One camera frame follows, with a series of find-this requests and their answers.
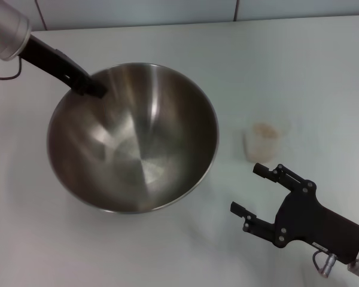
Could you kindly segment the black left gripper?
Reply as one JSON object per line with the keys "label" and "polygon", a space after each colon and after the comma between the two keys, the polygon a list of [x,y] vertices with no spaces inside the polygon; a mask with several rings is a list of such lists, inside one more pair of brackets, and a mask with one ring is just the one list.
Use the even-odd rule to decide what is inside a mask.
{"label": "black left gripper", "polygon": [[108,89],[61,51],[31,35],[19,56],[68,85],[70,93],[102,99]]}

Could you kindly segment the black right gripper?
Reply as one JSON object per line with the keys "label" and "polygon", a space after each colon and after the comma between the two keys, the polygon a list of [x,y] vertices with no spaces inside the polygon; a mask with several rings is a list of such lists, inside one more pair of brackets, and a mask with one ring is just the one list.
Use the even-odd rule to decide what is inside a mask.
{"label": "black right gripper", "polygon": [[359,225],[327,209],[316,197],[317,186],[305,181],[282,164],[270,170],[256,163],[253,173],[279,183],[290,193],[275,217],[275,223],[263,221],[243,206],[232,202],[231,213],[242,218],[242,230],[284,248],[293,240],[303,241],[327,254],[335,254],[344,264],[353,262],[359,252]]}

